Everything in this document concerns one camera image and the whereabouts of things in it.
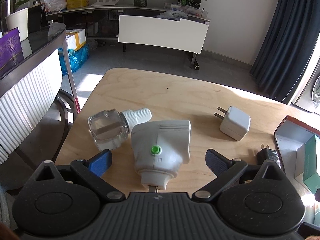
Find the clear glass refill bottle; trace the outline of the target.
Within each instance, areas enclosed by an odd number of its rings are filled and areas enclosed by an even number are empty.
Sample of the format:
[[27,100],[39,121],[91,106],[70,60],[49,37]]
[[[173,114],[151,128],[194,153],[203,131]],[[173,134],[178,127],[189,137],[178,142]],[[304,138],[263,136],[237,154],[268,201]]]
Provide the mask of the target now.
[[148,108],[122,112],[112,109],[90,116],[88,126],[99,151],[114,150],[128,139],[136,125],[148,122],[151,118]]

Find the small white cube charger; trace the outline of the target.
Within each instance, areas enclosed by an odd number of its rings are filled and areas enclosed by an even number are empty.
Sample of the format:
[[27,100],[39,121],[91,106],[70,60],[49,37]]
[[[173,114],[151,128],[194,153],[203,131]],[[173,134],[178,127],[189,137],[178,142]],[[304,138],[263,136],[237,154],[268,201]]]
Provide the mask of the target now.
[[236,141],[242,140],[249,132],[251,117],[234,106],[229,106],[227,110],[217,107],[217,110],[224,114],[224,116],[221,116],[214,113],[216,117],[222,120],[219,127],[220,131]]

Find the black charger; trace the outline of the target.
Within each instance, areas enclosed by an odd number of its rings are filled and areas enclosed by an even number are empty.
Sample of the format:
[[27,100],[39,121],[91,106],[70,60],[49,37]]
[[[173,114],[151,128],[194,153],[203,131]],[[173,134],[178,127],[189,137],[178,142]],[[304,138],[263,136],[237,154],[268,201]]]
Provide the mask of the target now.
[[272,160],[283,170],[283,163],[279,153],[271,149],[269,145],[264,146],[264,144],[261,144],[261,150],[257,153],[256,158],[258,165],[262,165],[265,160]]

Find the teal cardboard box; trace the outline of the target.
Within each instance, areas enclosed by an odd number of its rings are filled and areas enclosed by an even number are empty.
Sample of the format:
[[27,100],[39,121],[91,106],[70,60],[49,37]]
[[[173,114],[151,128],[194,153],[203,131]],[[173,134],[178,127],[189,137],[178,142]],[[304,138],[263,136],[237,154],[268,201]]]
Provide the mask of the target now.
[[305,143],[303,183],[312,194],[316,194],[319,182],[319,137],[313,135]]

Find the white green-button plug heater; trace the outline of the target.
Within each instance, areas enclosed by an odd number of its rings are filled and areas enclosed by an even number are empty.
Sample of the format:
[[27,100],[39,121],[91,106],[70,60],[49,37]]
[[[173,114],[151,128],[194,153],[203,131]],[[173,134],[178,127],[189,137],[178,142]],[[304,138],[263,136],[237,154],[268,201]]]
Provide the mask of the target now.
[[190,161],[189,120],[149,121],[131,132],[135,171],[144,187],[166,190],[183,164]]

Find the orange white cardboard tray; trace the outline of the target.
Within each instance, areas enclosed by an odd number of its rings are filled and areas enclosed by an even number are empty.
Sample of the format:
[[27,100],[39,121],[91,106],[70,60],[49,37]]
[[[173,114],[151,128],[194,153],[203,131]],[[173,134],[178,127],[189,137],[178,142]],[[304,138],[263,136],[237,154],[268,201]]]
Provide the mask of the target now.
[[274,132],[283,171],[297,190],[305,206],[305,222],[319,226],[319,202],[303,181],[305,145],[319,130],[292,117],[285,116]]

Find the round dark coffee table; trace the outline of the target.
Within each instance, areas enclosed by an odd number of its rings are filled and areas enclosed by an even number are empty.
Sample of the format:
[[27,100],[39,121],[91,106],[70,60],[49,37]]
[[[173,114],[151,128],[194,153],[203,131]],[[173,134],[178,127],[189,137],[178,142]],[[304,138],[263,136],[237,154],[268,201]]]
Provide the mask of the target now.
[[62,83],[58,49],[68,51],[66,26],[51,23],[19,45],[22,58],[1,75],[1,163],[33,131],[58,95]]

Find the blue plastic bag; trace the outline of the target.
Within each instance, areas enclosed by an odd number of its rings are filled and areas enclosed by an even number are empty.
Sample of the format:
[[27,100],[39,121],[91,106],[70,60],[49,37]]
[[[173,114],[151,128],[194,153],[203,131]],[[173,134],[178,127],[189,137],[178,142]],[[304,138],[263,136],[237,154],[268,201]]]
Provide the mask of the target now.
[[[88,60],[89,46],[88,44],[85,44],[82,48],[80,48],[77,51],[69,49],[68,53],[69,53],[69,60],[71,64],[71,70],[74,73],[77,70],[79,70],[83,66],[83,64]],[[67,68],[66,68],[64,57],[63,57],[62,48],[58,49],[58,54],[59,54],[61,72],[62,72],[62,75],[65,76],[67,75]]]

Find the silver washing machine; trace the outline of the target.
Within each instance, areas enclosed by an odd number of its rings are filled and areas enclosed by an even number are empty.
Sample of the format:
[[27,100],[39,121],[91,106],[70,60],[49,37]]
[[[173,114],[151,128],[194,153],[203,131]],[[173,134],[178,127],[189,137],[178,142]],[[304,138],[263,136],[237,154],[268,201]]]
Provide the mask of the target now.
[[319,61],[305,87],[296,95],[292,103],[310,113],[319,111]]

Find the dark blue curtain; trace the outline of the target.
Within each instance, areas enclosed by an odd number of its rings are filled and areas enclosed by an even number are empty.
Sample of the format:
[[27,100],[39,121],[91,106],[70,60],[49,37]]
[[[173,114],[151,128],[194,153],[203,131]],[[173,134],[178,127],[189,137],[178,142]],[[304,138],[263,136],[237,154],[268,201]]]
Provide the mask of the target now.
[[250,70],[259,91],[289,103],[319,35],[319,0],[278,0],[263,45]]

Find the purple tray box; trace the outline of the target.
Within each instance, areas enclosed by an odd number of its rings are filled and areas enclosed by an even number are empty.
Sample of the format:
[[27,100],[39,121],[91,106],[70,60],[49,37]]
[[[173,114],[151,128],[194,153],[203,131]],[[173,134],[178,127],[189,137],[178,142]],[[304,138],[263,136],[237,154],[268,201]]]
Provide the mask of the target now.
[[3,34],[0,54],[0,75],[3,77],[24,59],[18,28]]

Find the white TV cabinet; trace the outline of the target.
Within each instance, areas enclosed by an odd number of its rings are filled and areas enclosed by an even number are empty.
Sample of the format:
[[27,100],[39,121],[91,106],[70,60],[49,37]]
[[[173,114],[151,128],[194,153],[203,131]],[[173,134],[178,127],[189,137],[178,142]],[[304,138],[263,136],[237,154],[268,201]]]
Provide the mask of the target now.
[[199,69],[200,55],[210,19],[175,11],[178,20],[169,17],[169,8],[134,7],[131,5],[93,5],[49,12],[48,19],[61,22],[68,29],[84,28],[88,39],[114,40],[124,46],[140,44],[184,51],[190,67]]

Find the yellow tin box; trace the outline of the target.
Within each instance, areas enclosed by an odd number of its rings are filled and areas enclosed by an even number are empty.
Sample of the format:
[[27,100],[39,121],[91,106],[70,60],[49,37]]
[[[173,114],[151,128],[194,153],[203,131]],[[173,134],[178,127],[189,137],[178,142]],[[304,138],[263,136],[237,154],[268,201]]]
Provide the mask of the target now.
[[89,5],[89,0],[67,0],[67,9],[78,9],[87,7]]

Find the white paper cup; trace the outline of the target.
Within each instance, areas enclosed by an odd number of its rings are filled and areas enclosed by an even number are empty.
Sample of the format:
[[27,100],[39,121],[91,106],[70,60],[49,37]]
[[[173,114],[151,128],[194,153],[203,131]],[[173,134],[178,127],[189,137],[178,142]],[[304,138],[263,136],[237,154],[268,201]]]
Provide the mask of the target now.
[[21,9],[5,18],[8,30],[18,28],[20,41],[28,38],[28,9]]

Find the white plastic bag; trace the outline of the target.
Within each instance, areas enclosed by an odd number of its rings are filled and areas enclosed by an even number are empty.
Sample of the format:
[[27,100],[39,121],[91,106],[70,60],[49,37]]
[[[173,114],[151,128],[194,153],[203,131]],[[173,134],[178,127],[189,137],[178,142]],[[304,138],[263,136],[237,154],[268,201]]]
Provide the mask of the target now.
[[67,0],[42,0],[45,12],[62,11],[67,7]]

